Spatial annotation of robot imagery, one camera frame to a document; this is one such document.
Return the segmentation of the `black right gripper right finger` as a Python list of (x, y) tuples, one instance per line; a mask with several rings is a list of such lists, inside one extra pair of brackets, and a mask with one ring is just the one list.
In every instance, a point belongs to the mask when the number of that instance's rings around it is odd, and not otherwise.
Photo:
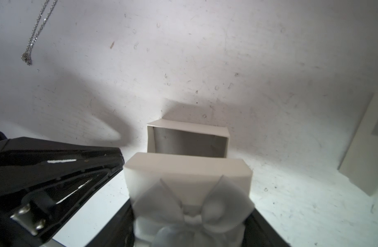
[(257, 209), (245, 220), (242, 247), (289, 247)]

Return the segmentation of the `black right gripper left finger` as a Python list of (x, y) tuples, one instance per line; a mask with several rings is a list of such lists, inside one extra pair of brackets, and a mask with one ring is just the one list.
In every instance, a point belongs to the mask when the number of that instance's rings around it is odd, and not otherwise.
[(128, 200), (86, 247), (133, 247), (134, 214)]

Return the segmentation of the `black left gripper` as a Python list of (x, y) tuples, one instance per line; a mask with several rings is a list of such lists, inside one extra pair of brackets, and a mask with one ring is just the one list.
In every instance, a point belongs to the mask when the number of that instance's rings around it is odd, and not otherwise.
[(119, 148), (9, 139), (0, 131), (0, 247), (53, 245), (47, 212), (28, 199), (31, 187), (104, 168), (115, 172), (123, 164)]

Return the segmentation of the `white gift box with bow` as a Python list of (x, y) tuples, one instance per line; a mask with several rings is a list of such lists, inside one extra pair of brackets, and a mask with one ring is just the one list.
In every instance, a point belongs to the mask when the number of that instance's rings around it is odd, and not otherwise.
[(137, 247), (239, 247), (253, 172), (241, 159), (136, 153), (124, 166)]

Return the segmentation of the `white jewelry box lid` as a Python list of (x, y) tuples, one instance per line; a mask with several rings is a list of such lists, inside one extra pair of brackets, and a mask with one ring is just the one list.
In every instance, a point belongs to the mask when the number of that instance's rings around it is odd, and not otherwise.
[(339, 172), (367, 195), (378, 198), (378, 93), (369, 102)]

